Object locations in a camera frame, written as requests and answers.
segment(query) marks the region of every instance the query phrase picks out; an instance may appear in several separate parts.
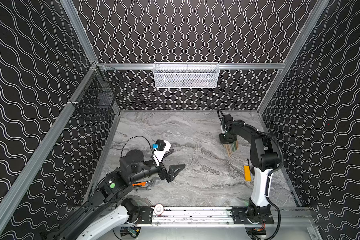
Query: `orange handle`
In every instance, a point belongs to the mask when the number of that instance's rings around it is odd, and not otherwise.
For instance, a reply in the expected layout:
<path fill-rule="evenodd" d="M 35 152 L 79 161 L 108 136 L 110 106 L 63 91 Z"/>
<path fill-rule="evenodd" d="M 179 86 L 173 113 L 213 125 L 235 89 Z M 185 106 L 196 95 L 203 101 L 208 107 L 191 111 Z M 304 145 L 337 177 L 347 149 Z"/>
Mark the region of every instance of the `orange handle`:
<path fill-rule="evenodd" d="M 145 187 L 145 184 L 146 184 L 147 182 L 139 182 L 139 183 L 133 183 L 132 184 L 132 186 L 134 187 L 134 186 L 142 186 L 142 187 Z"/>

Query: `gray marble tabletop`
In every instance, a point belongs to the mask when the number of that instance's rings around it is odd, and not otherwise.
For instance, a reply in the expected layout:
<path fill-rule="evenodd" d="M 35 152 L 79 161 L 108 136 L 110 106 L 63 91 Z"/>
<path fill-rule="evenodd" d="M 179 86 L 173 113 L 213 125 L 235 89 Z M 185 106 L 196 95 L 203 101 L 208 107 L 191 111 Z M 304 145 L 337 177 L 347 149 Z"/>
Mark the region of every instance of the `gray marble tabletop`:
<path fill-rule="evenodd" d="M 226 112 L 233 118 L 263 130 L 255 112 Z M 253 189 L 252 181 L 244 178 L 244 165 L 250 154 L 250 144 L 238 137 L 239 148 L 228 157 L 220 144 L 220 121 L 216 112 L 122 112 L 101 178 L 119 166 L 120 151 L 133 136 L 145 136 L 153 144 L 167 140 L 175 151 L 164 159 L 164 165 L 186 164 L 176 177 L 167 183 L 158 182 L 152 190 L 130 193 L 142 205 L 164 206 L 247 206 Z M 132 149 L 144 152 L 149 160 L 150 150 L 143 138 L 128 142 L 123 155 Z M 278 206 L 296 206 L 291 190 L 281 171 L 273 175 L 270 199 Z"/>

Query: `wavy line wallpaper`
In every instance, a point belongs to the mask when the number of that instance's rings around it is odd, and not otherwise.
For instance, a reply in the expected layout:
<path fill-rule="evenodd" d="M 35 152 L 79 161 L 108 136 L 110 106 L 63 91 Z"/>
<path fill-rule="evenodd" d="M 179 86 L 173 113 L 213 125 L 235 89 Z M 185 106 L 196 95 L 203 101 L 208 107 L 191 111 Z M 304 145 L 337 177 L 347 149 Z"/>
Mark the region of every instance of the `wavy line wallpaper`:
<path fill-rule="evenodd" d="M 118 81 L 107 67 L 107 78 Z M 115 88 L 123 110 L 257 110 L 277 70 L 221 70 L 217 87 L 156 88 L 152 71 L 128 70 Z"/>
<path fill-rule="evenodd" d="M 84 121 L 75 111 L 15 210 L 0 239 L 40 239 L 80 206 L 107 140 L 108 121 Z"/>
<path fill-rule="evenodd" d="M 263 118 L 322 238 L 360 239 L 360 1 L 329 2 Z"/>
<path fill-rule="evenodd" d="M 58 0 L 0 1 L 0 202 L 89 66 Z"/>
<path fill-rule="evenodd" d="M 315 0 L 73 0 L 102 63 L 280 63 Z"/>

